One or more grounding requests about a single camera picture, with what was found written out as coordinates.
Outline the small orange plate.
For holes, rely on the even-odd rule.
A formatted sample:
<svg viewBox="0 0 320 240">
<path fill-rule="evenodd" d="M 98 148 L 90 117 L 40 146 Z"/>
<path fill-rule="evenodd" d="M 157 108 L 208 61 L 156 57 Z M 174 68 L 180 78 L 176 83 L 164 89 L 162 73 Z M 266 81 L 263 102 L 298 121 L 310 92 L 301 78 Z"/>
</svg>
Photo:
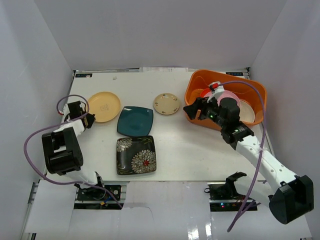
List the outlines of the small orange plate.
<svg viewBox="0 0 320 240">
<path fill-rule="evenodd" d="M 208 98 L 212 95 L 212 91 L 209 88 L 204 89 L 201 93 L 200 93 L 200 97 L 201 98 Z"/>
</svg>

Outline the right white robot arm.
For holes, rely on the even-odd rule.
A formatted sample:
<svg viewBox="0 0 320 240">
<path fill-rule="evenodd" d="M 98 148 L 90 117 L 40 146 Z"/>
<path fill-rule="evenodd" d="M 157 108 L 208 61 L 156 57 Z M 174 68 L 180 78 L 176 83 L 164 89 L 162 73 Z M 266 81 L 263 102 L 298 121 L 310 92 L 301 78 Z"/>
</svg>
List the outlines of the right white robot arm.
<svg viewBox="0 0 320 240">
<path fill-rule="evenodd" d="M 240 120 L 235 99 L 218 102 L 198 97 L 183 110 L 190 120 L 211 120 L 220 126 L 223 140 L 264 177 L 266 183 L 252 188 L 249 197 L 267 206 L 280 223 L 288 224 L 314 209 L 313 181 L 289 170 L 261 147 L 254 132 Z"/>
</svg>

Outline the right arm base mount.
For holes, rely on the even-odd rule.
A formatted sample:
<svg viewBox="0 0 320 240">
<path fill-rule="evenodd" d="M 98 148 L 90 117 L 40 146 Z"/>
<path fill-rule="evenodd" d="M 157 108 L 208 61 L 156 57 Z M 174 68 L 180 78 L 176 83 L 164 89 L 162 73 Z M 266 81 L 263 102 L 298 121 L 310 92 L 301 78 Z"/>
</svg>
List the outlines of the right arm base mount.
<svg viewBox="0 0 320 240">
<path fill-rule="evenodd" d="M 245 195 L 236 191 L 234 182 L 246 176 L 246 173 L 236 172 L 228 176 L 225 181 L 209 182 L 204 192 L 209 194 L 210 211 L 237 212 L 245 199 Z"/>
</svg>

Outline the cream round plate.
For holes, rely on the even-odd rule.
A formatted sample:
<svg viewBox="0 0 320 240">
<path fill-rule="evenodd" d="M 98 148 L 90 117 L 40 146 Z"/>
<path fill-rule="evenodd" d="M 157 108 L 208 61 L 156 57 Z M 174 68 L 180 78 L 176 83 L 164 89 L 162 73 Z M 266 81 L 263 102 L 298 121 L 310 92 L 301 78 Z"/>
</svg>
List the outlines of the cream round plate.
<svg viewBox="0 0 320 240">
<path fill-rule="evenodd" d="M 242 122 L 253 123 L 255 121 L 255 112 L 252 107 L 243 100 L 240 100 L 239 117 Z"/>
</svg>

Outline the teal square plate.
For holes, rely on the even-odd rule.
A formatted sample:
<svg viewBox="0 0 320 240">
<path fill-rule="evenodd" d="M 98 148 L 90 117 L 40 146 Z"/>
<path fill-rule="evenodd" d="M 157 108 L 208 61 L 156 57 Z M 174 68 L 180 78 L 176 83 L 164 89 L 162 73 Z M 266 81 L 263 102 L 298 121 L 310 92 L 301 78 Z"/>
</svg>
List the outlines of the teal square plate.
<svg viewBox="0 0 320 240">
<path fill-rule="evenodd" d="M 117 132 L 127 137 L 148 136 L 154 120 L 154 112 L 150 108 L 125 106 L 117 121 Z"/>
</svg>

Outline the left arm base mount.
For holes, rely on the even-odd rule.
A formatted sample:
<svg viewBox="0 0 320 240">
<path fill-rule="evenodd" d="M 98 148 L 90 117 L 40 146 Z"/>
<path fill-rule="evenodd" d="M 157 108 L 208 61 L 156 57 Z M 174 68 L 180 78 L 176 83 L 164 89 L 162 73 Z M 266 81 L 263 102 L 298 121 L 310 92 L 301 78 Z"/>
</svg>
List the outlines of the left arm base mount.
<svg viewBox="0 0 320 240">
<path fill-rule="evenodd" d="M 96 188 L 86 188 L 77 191 L 73 208 L 75 210 L 121 210 L 124 205 L 121 200 L 122 186 L 119 184 L 107 184 L 104 187 L 120 205 L 114 201 L 108 192 Z"/>
</svg>

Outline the pink round plate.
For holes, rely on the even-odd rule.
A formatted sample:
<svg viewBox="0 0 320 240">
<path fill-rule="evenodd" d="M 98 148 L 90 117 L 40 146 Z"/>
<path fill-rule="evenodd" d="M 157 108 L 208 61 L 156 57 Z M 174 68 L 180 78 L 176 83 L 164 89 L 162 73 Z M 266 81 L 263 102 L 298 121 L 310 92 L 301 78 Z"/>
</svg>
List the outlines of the pink round plate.
<svg viewBox="0 0 320 240">
<path fill-rule="evenodd" d="M 233 92 L 228 91 L 228 90 L 224 90 L 222 93 L 216 93 L 214 95 L 214 97 L 217 99 L 218 106 L 220 106 L 221 100 L 225 99 L 225 98 L 234 99 L 236 101 L 238 107 L 240 107 L 240 105 L 241 105 L 240 99 L 238 98 L 238 96 L 236 94 L 234 94 Z"/>
</svg>

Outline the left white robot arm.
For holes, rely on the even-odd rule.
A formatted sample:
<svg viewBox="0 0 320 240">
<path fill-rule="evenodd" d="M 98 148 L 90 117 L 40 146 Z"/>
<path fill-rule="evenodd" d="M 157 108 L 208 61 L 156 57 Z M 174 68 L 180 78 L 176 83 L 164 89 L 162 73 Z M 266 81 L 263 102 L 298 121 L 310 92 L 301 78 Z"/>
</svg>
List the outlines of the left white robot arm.
<svg viewBox="0 0 320 240">
<path fill-rule="evenodd" d="M 72 179 L 77 188 L 99 200 L 105 196 L 106 187 L 96 171 L 84 167 L 78 142 L 78 136 L 92 127 L 95 115 L 86 113 L 84 102 L 75 101 L 64 106 L 63 116 L 65 124 L 41 136 L 46 168 L 50 174 Z"/>
</svg>

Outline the yellow round plate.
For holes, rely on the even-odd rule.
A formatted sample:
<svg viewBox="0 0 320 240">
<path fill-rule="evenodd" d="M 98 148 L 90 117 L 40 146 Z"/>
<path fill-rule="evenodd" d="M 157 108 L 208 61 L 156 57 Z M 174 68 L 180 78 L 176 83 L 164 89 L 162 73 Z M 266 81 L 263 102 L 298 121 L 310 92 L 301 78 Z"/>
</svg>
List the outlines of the yellow round plate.
<svg viewBox="0 0 320 240">
<path fill-rule="evenodd" d="M 88 100 L 89 113 L 95 115 L 97 123 L 106 123 L 113 120 L 121 110 L 119 97 L 108 91 L 98 92 Z"/>
</svg>

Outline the small beige patterned plate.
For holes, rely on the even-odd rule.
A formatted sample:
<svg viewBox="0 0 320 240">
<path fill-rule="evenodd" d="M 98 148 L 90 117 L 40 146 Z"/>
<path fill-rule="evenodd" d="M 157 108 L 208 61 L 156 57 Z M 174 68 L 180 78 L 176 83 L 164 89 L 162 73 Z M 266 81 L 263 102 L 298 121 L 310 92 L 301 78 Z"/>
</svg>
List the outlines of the small beige patterned plate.
<svg viewBox="0 0 320 240">
<path fill-rule="evenodd" d="M 155 97 L 153 108 L 161 115 L 169 116 L 180 109 L 180 100 L 172 93 L 161 93 Z"/>
</svg>

